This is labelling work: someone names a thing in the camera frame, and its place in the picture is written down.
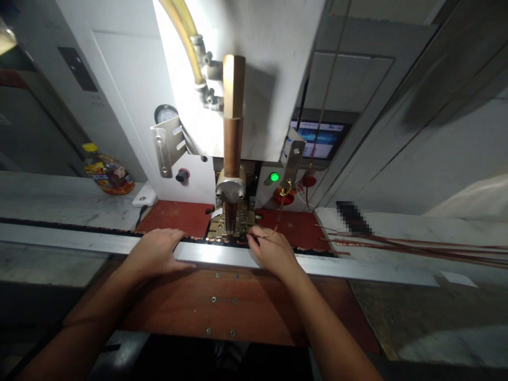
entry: white paper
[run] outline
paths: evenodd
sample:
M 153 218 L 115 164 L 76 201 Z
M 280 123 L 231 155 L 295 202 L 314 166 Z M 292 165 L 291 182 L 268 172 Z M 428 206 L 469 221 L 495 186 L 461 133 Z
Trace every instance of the white paper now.
M 442 271 L 441 273 L 448 280 L 448 282 L 457 283 L 457 284 L 462 284 L 464 286 L 470 286 L 470 287 L 476 287 L 476 288 L 478 288 L 478 286 L 475 285 L 473 283 L 473 281 L 471 279 L 469 279 L 465 275 L 455 274 L 455 273 L 448 273 L 446 271 Z
M 217 217 L 219 214 L 222 214 L 222 208 L 217 209 L 215 212 L 212 213 L 210 220 L 214 217 Z

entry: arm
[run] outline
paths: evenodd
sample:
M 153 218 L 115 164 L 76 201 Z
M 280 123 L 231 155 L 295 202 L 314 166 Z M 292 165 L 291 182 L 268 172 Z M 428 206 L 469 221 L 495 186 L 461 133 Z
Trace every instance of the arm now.
M 287 287 L 325 380 L 381 380 L 376 368 L 299 265 L 286 237 L 254 226 L 249 247 L 264 268 Z M 259 237 L 259 244 L 251 234 Z
M 175 245 L 185 235 L 176 229 L 156 229 L 145 234 L 104 286 L 66 322 L 17 379 L 86 379 L 131 292 L 150 278 L 195 267 L 177 262 L 173 256 Z

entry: aluminum bar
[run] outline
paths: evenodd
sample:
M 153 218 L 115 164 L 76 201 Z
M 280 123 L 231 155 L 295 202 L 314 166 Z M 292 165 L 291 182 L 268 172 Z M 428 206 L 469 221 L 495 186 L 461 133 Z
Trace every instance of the aluminum bar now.
M 5 242 L 127 255 L 139 240 L 140 238 L 137 237 L 121 235 L 0 223 L 0 241 Z M 175 248 L 175 258 L 198 264 L 260 268 L 254 254 L 247 248 L 180 242 Z M 374 264 L 354 259 L 330 260 L 324 257 L 309 258 L 309 256 L 299 255 L 297 260 L 305 272 L 311 275 L 439 286 L 432 274 L 425 269 Z

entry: red emergency stop button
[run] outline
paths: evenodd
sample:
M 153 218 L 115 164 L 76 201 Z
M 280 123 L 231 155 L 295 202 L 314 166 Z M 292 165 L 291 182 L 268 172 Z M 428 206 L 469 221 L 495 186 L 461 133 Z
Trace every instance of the red emergency stop button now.
M 312 188 L 317 182 L 317 179 L 312 175 L 305 174 L 302 179 L 302 184 L 306 188 Z

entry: pressure gauge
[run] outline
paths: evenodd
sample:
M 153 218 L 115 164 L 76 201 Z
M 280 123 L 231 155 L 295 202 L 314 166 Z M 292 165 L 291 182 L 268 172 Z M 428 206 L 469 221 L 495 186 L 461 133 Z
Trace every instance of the pressure gauge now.
M 178 116 L 178 110 L 170 105 L 160 105 L 155 109 L 155 123 L 159 124 Z

